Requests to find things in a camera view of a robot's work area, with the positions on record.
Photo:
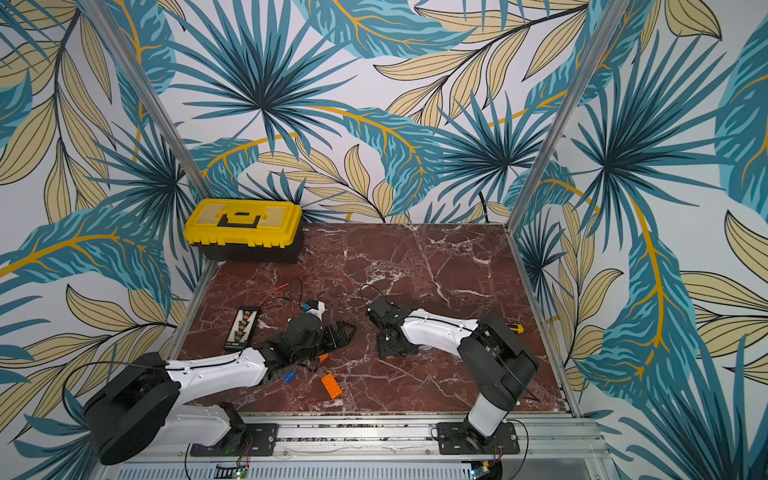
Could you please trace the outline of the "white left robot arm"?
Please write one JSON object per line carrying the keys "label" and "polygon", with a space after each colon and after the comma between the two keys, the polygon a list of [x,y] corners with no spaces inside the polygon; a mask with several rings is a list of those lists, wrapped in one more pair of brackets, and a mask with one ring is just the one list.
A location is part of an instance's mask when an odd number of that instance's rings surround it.
{"label": "white left robot arm", "polygon": [[239,452],[250,436],[237,409],[228,402],[200,407],[196,400],[280,380],[295,365],[348,346],[355,333],[354,325],[326,325],[311,310],[281,334],[235,353],[187,361],[144,354],[83,408],[97,459],[115,465],[149,447],[181,444]]}

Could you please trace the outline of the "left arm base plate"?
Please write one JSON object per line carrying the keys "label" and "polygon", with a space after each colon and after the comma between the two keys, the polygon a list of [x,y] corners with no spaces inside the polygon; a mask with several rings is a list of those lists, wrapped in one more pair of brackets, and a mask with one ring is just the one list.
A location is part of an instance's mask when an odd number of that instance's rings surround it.
{"label": "left arm base plate", "polygon": [[236,426],[211,446],[193,444],[192,457],[269,457],[273,455],[279,426],[276,423]]}

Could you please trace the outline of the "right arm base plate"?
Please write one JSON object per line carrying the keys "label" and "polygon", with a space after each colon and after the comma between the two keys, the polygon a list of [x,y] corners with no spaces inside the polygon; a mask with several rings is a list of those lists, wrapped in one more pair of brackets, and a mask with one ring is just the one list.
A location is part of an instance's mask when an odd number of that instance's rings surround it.
{"label": "right arm base plate", "polygon": [[510,423],[501,423],[492,435],[485,437],[468,422],[440,422],[432,435],[441,455],[513,455],[521,451]]}

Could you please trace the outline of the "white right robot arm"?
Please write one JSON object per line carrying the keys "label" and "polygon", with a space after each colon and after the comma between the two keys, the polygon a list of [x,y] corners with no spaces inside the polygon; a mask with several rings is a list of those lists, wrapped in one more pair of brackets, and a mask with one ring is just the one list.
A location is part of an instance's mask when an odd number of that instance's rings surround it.
{"label": "white right robot arm", "polygon": [[463,422],[465,441],[475,449],[495,439],[539,369],[536,356],[495,314],[459,319],[399,307],[379,297],[366,307],[366,317],[379,330],[380,359],[415,356],[426,347],[463,361],[479,391]]}

